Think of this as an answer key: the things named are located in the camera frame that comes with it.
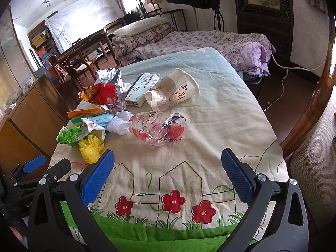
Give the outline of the person's left hand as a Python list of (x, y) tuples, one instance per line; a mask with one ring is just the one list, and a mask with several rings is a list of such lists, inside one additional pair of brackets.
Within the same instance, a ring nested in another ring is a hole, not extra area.
[(15, 236), (15, 241), (12, 243), (12, 249), (16, 250), (18, 249), (19, 251), (27, 251), (27, 248), (23, 244), (23, 235), (17, 228), (13, 228), (12, 226), (10, 227), (13, 235)]

